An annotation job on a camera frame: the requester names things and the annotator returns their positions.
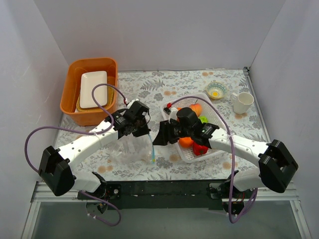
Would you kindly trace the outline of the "green lime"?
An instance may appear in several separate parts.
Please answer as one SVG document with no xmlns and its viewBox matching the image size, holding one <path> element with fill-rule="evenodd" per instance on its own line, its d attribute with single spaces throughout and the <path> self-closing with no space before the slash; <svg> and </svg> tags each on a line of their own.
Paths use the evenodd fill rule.
<svg viewBox="0 0 319 239">
<path fill-rule="evenodd" d="M 198 118 L 200 119 L 200 121 L 201 121 L 202 123 L 208 123 L 207 117 L 205 117 L 205 116 L 199 116 Z"/>
</svg>

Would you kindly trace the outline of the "pink peach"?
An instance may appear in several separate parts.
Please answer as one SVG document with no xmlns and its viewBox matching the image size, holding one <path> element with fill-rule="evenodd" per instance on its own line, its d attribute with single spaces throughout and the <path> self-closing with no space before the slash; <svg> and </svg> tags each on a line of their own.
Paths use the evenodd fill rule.
<svg viewBox="0 0 319 239">
<path fill-rule="evenodd" d="M 201 116 L 201 114 L 202 114 L 202 106 L 201 106 L 201 104 L 198 104 L 198 103 L 191 104 L 189 107 L 196 113 L 196 115 L 198 117 Z"/>
</svg>

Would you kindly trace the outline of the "clear zip top bag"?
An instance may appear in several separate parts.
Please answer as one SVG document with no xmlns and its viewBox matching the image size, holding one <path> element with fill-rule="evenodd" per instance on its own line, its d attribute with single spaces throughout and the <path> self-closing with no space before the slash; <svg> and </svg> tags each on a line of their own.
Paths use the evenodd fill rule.
<svg viewBox="0 0 319 239">
<path fill-rule="evenodd" d="M 155 149 L 150 134 L 134 137 L 132 134 L 105 147 L 109 158 L 115 163 L 128 164 L 137 161 L 155 163 Z"/>
</svg>

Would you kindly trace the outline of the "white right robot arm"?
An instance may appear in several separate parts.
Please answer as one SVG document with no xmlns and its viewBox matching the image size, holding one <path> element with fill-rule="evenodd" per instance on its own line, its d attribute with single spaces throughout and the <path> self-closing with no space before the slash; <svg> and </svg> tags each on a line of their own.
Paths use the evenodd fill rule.
<svg viewBox="0 0 319 239">
<path fill-rule="evenodd" d="M 200 146 L 234 153 L 256 166 L 235 173 L 233 181 L 226 184 L 226 194 L 231 198 L 261 187 L 284 193 L 299 167 L 281 141 L 258 142 L 230 135 L 217 125 L 202 123 L 190 108 L 173 111 L 167 120 L 161 121 L 153 144 L 166 146 L 184 137 L 190 137 Z"/>
</svg>

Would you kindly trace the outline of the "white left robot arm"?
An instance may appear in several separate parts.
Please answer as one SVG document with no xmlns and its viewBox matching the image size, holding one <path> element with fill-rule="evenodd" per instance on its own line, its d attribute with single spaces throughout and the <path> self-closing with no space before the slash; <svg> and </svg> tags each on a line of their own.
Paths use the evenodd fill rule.
<svg viewBox="0 0 319 239">
<path fill-rule="evenodd" d="M 49 146 L 43 151 L 39 176 L 55 196 L 64 195 L 70 190 L 83 190 L 95 199 L 103 198 L 106 193 L 104 178 L 96 172 L 76 171 L 76 167 L 100 148 L 123 136 L 147 135 L 150 132 L 146 120 L 149 110 L 141 101 L 133 100 L 127 108 L 106 117 L 89 135 L 58 149 Z"/>
</svg>

